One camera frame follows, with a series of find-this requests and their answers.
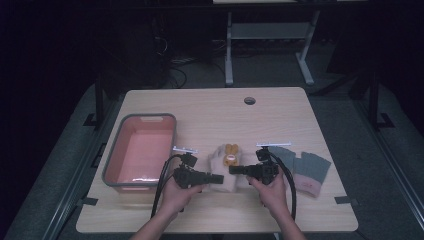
plastic bin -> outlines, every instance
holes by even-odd
[[[176,119],[172,114],[126,116],[116,133],[103,170],[103,182],[117,191],[157,186],[165,161],[172,154]]]

gray mat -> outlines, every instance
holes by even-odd
[[[275,64],[283,61],[284,56],[269,55],[257,56],[251,59],[235,59],[234,73],[236,87],[264,87],[264,86],[301,86],[306,92],[316,91],[335,81],[333,75],[322,73],[326,64],[326,54],[331,49],[322,50],[321,47],[311,48],[312,70],[318,71],[318,81],[314,86],[306,86],[300,70],[293,65],[290,58],[286,67],[275,65],[267,71],[255,73],[255,76],[243,73],[240,69],[249,69],[258,64]],[[223,59],[215,59],[218,65],[223,64]],[[194,64],[180,68],[185,70],[189,81],[185,88],[223,87],[222,72],[212,65]],[[365,123],[359,117],[353,102],[346,96],[348,86],[342,86],[326,98],[310,98],[311,105],[318,123],[324,134],[335,166],[337,167],[347,195],[357,200],[358,205],[353,206],[359,221],[359,231],[362,233],[307,233],[308,239],[424,239],[424,233],[412,215],[393,175],[382,154],[379,152],[370,133],[365,128]],[[384,135],[393,144],[393,150],[403,163],[405,169],[411,173],[416,186],[422,186],[424,181],[420,171],[422,166],[422,137],[417,136],[407,119],[402,118],[402,113],[396,105],[387,99],[381,108],[389,114],[393,113],[393,120],[398,129],[384,130]],[[9,230],[6,239],[41,239],[54,214],[58,200],[67,186],[69,177],[79,158],[86,150],[86,142],[93,133],[92,127],[82,127],[83,121],[89,113],[94,112],[94,91],[90,88],[75,109],[61,139],[52,151],[46,166],[22,206],[15,222]],[[87,169],[83,179],[83,186],[79,195],[88,190],[95,169]],[[128,239],[127,234],[81,234],[75,229],[80,207],[77,207],[61,231],[59,239]],[[250,235],[249,239],[266,239],[268,235]],[[165,239],[207,239],[202,235],[167,235]],[[247,239],[246,235],[228,235],[225,239]]]

white stand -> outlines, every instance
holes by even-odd
[[[314,84],[314,80],[306,64],[306,54],[314,36],[315,26],[320,11],[315,11],[310,22],[300,23],[232,23],[231,12],[228,13],[227,24],[227,55],[225,56],[225,85],[231,87],[234,83],[231,62],[232,39],[305,39],[301,52],[296,53],[296,59],[306,84]]]

table top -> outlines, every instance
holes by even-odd
[[[247,105],[246,97],[256,103]],[[238,144],[243,165],[257,164],[257,142],[288,142],[289,150],[317,154],[333,162],[308,98],[301,88],[223,88],[137,90],[127,93],[105,147],[89,198],[77,230],[84,233],[136,232],[150,218],[154,193],[118,193],[102,181],[101,174],[121,119],[132,113],[171,113],[177,119],[175,145],[199,151],[195,169],[209,171],[207,157],[218,146]],[[279,232],[258,193],[244,176],[235,193],[206,189],[195,195],[165,232],[247,233]],[[337,204],[346,196],[336,166],[331,164],[320,196],[297,193],[296,222],[304,232],[354,231],[358,222],[350,204]],[[289,209],[291,194],[287,191]]]

orange object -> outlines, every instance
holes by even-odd
[[[224,166],[238,166],[238,145],[237,144],[226,144],[225,145],[225,156],[224,156]]]

